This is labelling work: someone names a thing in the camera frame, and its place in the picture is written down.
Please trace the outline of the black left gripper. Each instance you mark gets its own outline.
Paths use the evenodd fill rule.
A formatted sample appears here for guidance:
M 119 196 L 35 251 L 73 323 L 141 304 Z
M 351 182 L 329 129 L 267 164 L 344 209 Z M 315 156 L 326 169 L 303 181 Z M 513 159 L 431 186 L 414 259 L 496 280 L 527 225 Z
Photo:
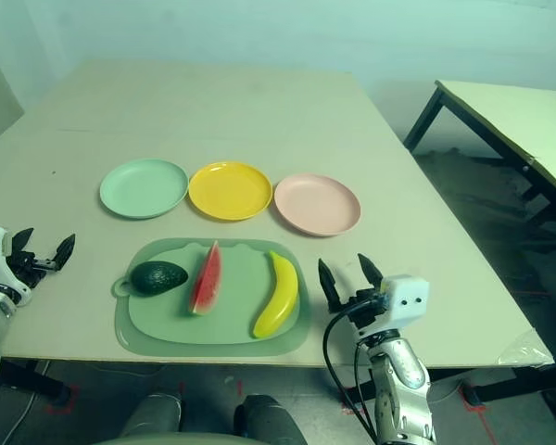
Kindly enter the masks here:
M 6 258 L 9 269 L 26 286 L 37 286 L 48 272 L 59 271 L 70 258 L 76 235 L 64 239 L 52 260 L 38 260 L 32 252 L 22 251 L 28 244 L 33 228 L 24 229 L 12 237 L 12 254 Z

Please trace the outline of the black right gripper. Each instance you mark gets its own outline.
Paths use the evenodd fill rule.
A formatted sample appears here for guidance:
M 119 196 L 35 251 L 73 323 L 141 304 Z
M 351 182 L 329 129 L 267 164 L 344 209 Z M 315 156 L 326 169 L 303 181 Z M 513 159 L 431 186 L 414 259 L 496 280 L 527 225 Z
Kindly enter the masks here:
M 367 337 L 366 328 L 376 321 L 378 315 L 389 309 L 389 298 L 379 290 L 383 275 L 374 263 L 365 255 L 358 254 L 360 267 L 366 280 L 374 289 L 361 289 L 342 303 L 335 288 L 335 279 L 331 270 L 322 259 L 318 259 L 318 273 L 323 293 L 327 299 L 328 311 L 335 317 L 328 324 L 328 333 L 344 317 L 347 317 L 361 338 Z

